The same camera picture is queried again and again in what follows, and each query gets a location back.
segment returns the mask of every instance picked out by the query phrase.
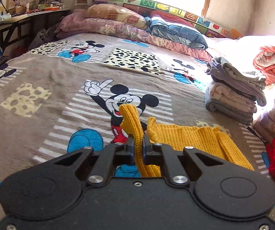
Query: dalmatian spot patch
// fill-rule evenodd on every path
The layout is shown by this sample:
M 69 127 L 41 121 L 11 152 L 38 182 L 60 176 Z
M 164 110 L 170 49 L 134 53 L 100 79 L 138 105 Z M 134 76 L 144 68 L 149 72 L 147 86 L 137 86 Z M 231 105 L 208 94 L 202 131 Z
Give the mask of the dalmatian spot patch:
M 67 44 L 69 41 L 59 41 L 59 42 L 50 42 L 46 43 L 44 45 L 41 45 L 38 48 L 32 49 L 28 51 L 27 53 L 33 53 L 33 54 L 41 54 L 46 55 L 50 54 L 53 50 L 56 50 L 58 47 L 63 46 Z
M 103 64 L 160 75 L 161 70 L 155 55 L 115 48 Z

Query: white glove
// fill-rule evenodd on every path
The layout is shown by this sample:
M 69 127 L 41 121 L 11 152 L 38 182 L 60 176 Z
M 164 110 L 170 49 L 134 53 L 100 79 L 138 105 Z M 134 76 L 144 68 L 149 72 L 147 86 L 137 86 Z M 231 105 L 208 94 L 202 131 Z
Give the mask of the white glove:
M 87 95 L 97 96 L 103 88 L 112 83 L 112 79 L 107 79 L 104 82 L 100 83 L 99 81 L 86 81 L 84 83 L 84 91 Z

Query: mickey mouse ear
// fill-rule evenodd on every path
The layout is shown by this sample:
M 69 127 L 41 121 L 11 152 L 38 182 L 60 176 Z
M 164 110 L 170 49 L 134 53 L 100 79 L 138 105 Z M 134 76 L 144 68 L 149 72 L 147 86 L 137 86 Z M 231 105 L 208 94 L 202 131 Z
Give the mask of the mickey mouse ear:
M 182 61 L 180 61 L 180 60 L 173 59 L 173 61 L 175 61 L 175 62 L 177 62 L 177 63 L 179 63 L 179 64 L 182 64 Z

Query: pink quilt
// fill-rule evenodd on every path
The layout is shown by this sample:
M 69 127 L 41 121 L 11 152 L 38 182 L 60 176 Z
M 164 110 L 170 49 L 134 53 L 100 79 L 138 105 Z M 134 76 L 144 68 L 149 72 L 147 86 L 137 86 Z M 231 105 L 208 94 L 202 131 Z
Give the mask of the pink quilt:
M 153 36 L 142 29 L 123 22 L 86 18 L 84 9 L 76 10 L 71 15 L 65 17 L 56 32 L 58 33 L 58 39 L 64 39 L 80 33 L 98 33 L 145 42 L 177 53 L 189 55 L 202 61 L 209 62 L 212 59 L 212 56 L 205 50 L 192 49 L 181 43 Z

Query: pillow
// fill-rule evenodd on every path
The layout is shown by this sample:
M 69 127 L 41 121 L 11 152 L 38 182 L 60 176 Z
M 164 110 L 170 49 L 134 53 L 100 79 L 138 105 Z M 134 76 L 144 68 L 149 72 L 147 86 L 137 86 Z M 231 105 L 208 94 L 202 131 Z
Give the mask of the pillow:
M 86 17 L 119 21 L 139 29 L 148 29 L 146 20 L 143 16 L 132 10 L 114 4 L 95 4 L 88 8 L 86 11 Z
M 164 36 L 160 36 L 166 39 L 183 43 L 182 41 L 178 41 L 176 39 L 175 36 L 178 36 L 180 37 L 179 39 L 185 38 L 191 41 L 191 43 L 187 45 L 188 47 L 201 50 L 207 49 L 207 43 L 202 34 L 195 29 L 190 22 L 161 11 L 153 11 L 150 17 L 151 24 L 149 28 L 152 34 L 158 35 L 158 31 L 160 31 L 164 34 Z

